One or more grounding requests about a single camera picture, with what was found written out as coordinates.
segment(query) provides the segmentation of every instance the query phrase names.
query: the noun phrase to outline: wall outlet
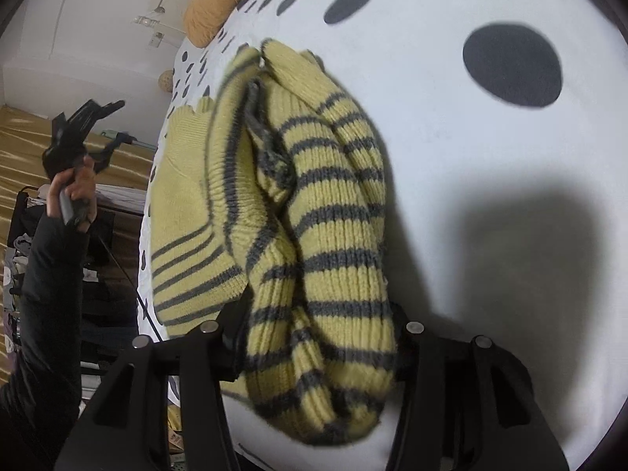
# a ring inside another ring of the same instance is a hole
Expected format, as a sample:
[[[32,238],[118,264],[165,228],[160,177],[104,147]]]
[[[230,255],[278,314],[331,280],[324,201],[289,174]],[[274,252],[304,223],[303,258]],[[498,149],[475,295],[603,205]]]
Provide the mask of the wall outlet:
[[[163,34],[161,32],[155,32],[153,34],[153,38],[148,43],[149,47],[159,47],[161,44],[161,39],[163,39]]]

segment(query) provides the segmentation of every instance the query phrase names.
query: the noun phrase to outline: metal screw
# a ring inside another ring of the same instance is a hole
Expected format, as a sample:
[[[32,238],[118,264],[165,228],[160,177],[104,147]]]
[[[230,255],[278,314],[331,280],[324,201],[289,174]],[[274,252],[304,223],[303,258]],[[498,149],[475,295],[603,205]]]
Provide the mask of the metal screw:
[[[480,335],[475,337],[475,344],[480,349],[489,349],[493,345],[493,341],[488,336]]]
[[[219,327],[219,324],[215,320],[206,320],[200,325],[200,330],[202,333],[207,334],[217,331]]]
[[[133,338],[131,345],[133,346],[133,349],[141,349],[142,347],[147,346],[150,342],[151,339],[149,336],[139,335]]]
[[[413,335],[420,335],[425,331],[425,326],[420,322],[408,322],[406,324],[406,329],[408,333],[412,333]]]

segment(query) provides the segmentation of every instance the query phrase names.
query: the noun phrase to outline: hand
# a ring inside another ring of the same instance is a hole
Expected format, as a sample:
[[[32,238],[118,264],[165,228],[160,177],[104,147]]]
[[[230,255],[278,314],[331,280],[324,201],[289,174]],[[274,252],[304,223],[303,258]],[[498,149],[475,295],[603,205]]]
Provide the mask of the hand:
[[[89,213],[87,221],[81,223],[77,230],[87,232],[89,226],[96,219],[96,174],[93,172],[93,159],[86,155],[83,158],[83,168],[80,168],[74,177],[74,182],[65,188],[65,194],[72,200],[89,200]],[[68,183],[74,175],[74,168],[62,171],[55,175],[48,190],[46,200],[46,213],[49,218],[61,217],[61,206],[59,205],[59,193],[64,184]]]

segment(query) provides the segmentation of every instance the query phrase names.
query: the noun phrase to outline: round ball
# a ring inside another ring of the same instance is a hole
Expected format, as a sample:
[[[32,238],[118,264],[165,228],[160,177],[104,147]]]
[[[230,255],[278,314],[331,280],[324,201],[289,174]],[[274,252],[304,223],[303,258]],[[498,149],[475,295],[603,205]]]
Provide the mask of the round ball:
[[[172,77],[175,72],[172,69],[164,71],[162,75],[159,77],[157,83],[159,84],[159,88],[161,88],[164,92],[172,93]]]

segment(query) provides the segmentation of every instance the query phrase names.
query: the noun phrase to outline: striped sweater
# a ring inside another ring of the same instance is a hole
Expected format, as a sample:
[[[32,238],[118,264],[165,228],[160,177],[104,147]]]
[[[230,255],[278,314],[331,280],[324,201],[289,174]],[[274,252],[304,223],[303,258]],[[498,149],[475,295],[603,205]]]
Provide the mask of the striped sweater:
[[[396,351],[384,202],[368,119],[316,58],[241,50],[215,101],[170,119],[152,186],[159,320],[183,335],[250,285],[243,373],[223,391],[308,444],[365,436]]]

